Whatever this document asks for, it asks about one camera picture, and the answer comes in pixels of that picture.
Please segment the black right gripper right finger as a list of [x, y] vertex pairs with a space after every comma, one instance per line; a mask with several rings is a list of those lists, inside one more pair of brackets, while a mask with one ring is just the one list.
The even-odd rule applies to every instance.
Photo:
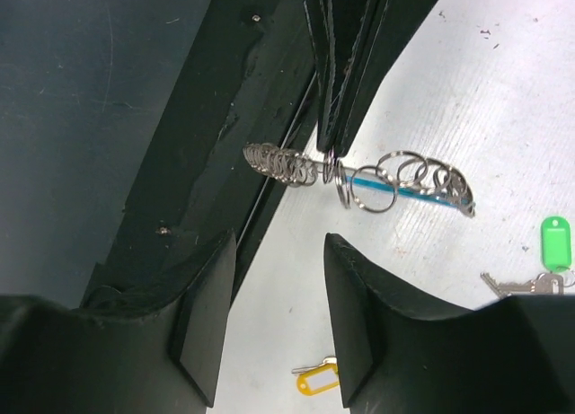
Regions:
[[342, 404], [352, 413], [571, 413], [574, 299], [468, 310], [329, 233], [324, 278]]

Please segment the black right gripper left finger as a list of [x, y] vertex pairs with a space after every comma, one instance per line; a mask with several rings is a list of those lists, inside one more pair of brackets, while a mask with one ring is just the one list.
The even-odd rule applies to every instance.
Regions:
[[215, 403], [236, 241], [223, 232], [151, 282], [67, 309], [1, 299], [4, 413], [204, 413]]

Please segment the yellow tag key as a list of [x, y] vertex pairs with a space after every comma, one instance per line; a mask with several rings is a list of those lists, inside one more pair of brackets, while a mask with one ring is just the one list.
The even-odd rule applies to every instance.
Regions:
[[337, 357], [325, 357], [316, 366], [303, 366], [291, 371], [296, 377], [296, 387], [304, 396], [329, 391], [340, 384]]

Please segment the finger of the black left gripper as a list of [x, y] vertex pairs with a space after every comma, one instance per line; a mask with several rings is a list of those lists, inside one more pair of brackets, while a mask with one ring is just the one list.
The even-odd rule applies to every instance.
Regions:
[[303, 0], [319, 86], [316, 147], [346, 153], [349, 103], [377, 0]]
[[349, 84], [337, 117], [334, 151], [345, 156], [375, 98], [379, 85], [438, 0], [374, 0], [367, 35], [349, 68]]

